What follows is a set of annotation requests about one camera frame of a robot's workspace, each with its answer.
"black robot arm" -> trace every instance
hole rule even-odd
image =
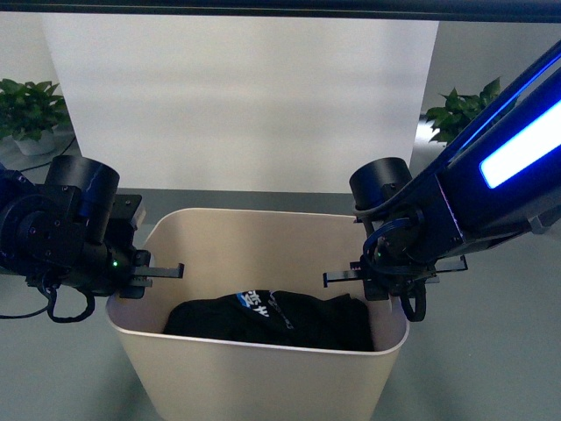
[[[118,181],[108,166],[74,156],[55,158],[41,185],[0,168],[0,266],[26,276],[49,299],[54,321],[83,320],[94,296],[141,298],[151,277],[182,277],[182,264],[150,268],[151,254],[132,245],[142,197],[116,194]],[[60,285],[86,296],[78,318],[53,315]]]
[[[399,296],[408,319],[420,321],[425,282],[437,273],[465,270],[465,254],[553,225],[561,217],[561,70],[498,124],[488,124],[560,57],[561,42],[415,179],[398,158],[360,168],[350,184],[368,238],[360,261],[324,274],[324,285],[362,280],[366,299]],[[458,256],[457,265],[439,267],[441,259]]]

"white bin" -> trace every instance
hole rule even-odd
[[[111,297],[107,312],[156,411],[167,421],[371,418],[408,336],[399,301],[367,303],[375,352],[345,352],[162,335],[177,304],[251,289],[364,299],[362,282],[323,287],[322,273],[359,257],[353,218],[251,210],[187,209],[163,218],[146,242],[159,267],[141,300]]]

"green leaves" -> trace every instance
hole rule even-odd
[[[0,81],[0,139],[11,135],[39,140],[42,131],[70,122],[64,97],[54,94],[58,86],[51,81]]]
[[[449,95],[442,95],[446,100],[444,107],[433,107],[427,111],[427,119],[432,121],[431,128],[439,130],[430,141],[444,142],[448,145],[469,125],[499,94],[501,79],[488,83],[479,95],[460,95],[454,88]],[[515,106],[509,105],[491,125],[499,121]]]

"black cylindrical motor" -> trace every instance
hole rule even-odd
[[[411,173],[403,159],[382,158],[359,168],[349,183],[357,210],[365,211],[386,202],[410,180]]]
[[[82,191],[79,218],[87,219],[86,240],[102,244],[117,193],[119,174],[112,168],[78,156],[53,159],[46,185],[75,186]]]

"black cloth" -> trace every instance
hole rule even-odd
[[[181,303],[165,334],[280,346],[373,351],[365,304],[348,294],[327,301],[254,290]]]

